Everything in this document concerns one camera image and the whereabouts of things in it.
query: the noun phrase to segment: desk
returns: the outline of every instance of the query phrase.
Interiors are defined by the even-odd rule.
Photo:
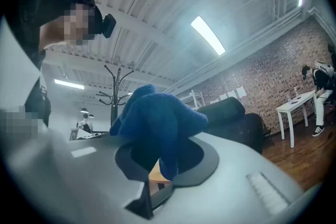
[[[163,187],[160,184],[168,184],[171,181],[169,181],[168,179],[165,179],[161,173],[160,173],[160,166],[159,166],[159,161],[156,162],[156,164],[154,165],[153,169],[151,170],[151,172],[148,175],[149,178],[149,182],[151,183],[156,183],[159,186],[159,189],[161,187]]]
[[[292,116],[290,114],[291,111],[293,111],[294,109],[298,108],[299,106],[302,106],[302,111],[303,111],[303,116],[304,116],[304,122],[306,127],[308,126],[308,120],[307,120],[307,112],[306,112],[306,108],[303,105],[304,103],[306,103],[307,101],[309,101],[311,98],[314,99],[314,105],[316,107],[316,95],[315,95],[315,91],[311,91],[311,92],[306,92],[303,94],[300,94],[298,97],[294,98],[291,102],[295,102],[298,101],[295,104],[291,104],[291,102],[287,102],[286,104],[283,104],[282,106],[279,106],[277,108],[278,111],[278,116],[279,116],[279,122],[280,122],[280,129],[281,129],[281,138],[282,140],[285,139],[285,134],[284,134],[284,125],[282,123],[282,118],[281,118],[281,112],[282,113],[287,113],[287,117],[288,117],[288,123],[289,123],[289,133],[290,133],[290,147],[293,148],[294,147],[294,131],[293,131],[293,121],[292,121]]]

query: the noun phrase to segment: paper on wall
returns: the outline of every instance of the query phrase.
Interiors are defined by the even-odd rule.
[[[240,98],[242,98],[242,97],[244,97],[244,96],[247,95],[246,91],[244,89],[244,86],[241,86],[241,87],[237,88],[237,93],[238,93],[238,95],[239,95]]]
[[[226,98],[227,98],[227,94],[226,94],[226,93],[224,93],[224,94],[220,95],[220,96],[219,96],[219,98],[220,98],[221,100],[224,100],[224,99],[226,99]]]
[[[229,97],[234,97],[234,98],[238,99],[238,98],[237,98],[237,95],[236,95],[236,93],[235,93],[234,90],[231,91],[231,92],[228,92],[227,95],[228,95]]]
[[[214,101],[210,101],[210,104],[214,104],[214,103],[217,103],[219,101],[219,99],[217,98],[216,100]]]

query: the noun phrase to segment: white table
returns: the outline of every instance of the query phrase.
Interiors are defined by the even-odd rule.
[[[287,113],[288,123],[289,123],[289,133],[290,133],[290,147],[291,148],[294,147],[294,131],[293,131],[292,116],[291,116],[290,112],[293,111],[294,109],[298,108],[299,106],[302,106],[303,116],[304,116],[304,120],[305,120],[304,122],[305,122],[305,125],[307,127],[308,126],[307,112],[306,112],[306,108],[303,104],[306,103],[307,101],[309,101],[311,98],[313,98],[314,99],[314,105],[315,105],[315,108],[316,108],[315,91],[300,94],[298,97],[301,97],[301,98],[300,99],[294,98],[292,100],[292,102],[298,101],[297,103],[291,104],[291,102],[287,102],[286,104],[283,104],[282,106],[279,106],[277,108],[282,140],[285,139],[285,134],[284,134],[284,127],[283,127],[284,125],[282,123],[282,117],[281,117],[280,113],[281,112],[282,113]]]

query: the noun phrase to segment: coat rack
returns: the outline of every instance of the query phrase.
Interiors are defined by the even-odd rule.
[[[120,72],[121,72],[121,68],[118,69],[118,74],[117,76],[113,75],[112,71],[106,66],[104,65],[104,67],[111,73],[112,75],[112,78],[113,78],[113,93],[112,95],[108,95],[104,92],[101,92],[99,91],[99,93],[101,94],[101,96],[105,96],[105,97],[108,97],[110,99],[110,103],[105,103],[103,100],[99,99],[99,102],[105,104],[105,105],[112,105],[111,107],[111,125],[112,123],[115,121],[115,119],[117,118],[118,116],[118,106],[119,105],[124,105],[126,104],[126,102],[123,102],[123,103],[120,103],[121,99],[125,98],[128,96],[127,95],[124,95],[120,98],[118,98],[118,94],[119,94],[119,86],[120,86],[120,83],[122,82],[122,80],[128,76],[130,73],[133,73],[134,70],[132,70],[131,72],[127,73],[125,76],[123,76],[120,80]]]

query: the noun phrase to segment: shoe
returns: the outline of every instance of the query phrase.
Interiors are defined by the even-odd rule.
[[[314,137],[315,137],[315,136],[319,136],[323,131],[324,131],[324,126],[323,126],[323,125],[318,125],[318,126],[316,127],[316,130],[315,130],[313,136],[314,136]]]

